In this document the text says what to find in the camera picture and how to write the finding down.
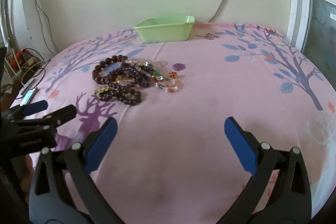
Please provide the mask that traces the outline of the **pink tree-print bedsheet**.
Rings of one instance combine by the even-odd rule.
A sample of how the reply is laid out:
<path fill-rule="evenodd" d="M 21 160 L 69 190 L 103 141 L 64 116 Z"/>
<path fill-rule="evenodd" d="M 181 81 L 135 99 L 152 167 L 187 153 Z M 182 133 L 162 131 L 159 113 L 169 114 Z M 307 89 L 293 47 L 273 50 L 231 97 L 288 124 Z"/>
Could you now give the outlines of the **pink tree-print bedsheet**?
<path fill-rule="evenodd" d="M 137 106 L 100 101 L 94 67 L 125 55 L 159 65 L 175 80 L 151 86 Z M 215 223 L 249 180 L 224 135 L 234 117 L 258 141 L 298 147 L 316 214 L 335 188 L 335 90 L 319 69 L 275 30 L 198 23 L 185 42 L 144 43 L 135 30 L 83 40 L 55 56 L 34 101 L 47 112 L 74 105 L 57 148 L 99 129 L 118 133 L 92 179 L 126 223 Z"/>

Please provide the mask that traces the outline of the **green plastic tray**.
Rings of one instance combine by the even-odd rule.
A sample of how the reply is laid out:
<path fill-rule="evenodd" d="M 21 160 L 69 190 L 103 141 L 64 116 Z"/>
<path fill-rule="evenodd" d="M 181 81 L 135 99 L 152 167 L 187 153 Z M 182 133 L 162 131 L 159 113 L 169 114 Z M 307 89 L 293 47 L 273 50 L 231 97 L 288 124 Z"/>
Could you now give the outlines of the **green plastic tray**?
<path fill-rule="evenodd" d="M 145 20 L 134 26 L 145 43 L 183 42 L 189 39 L 193 16 L 168 15 Z"/>

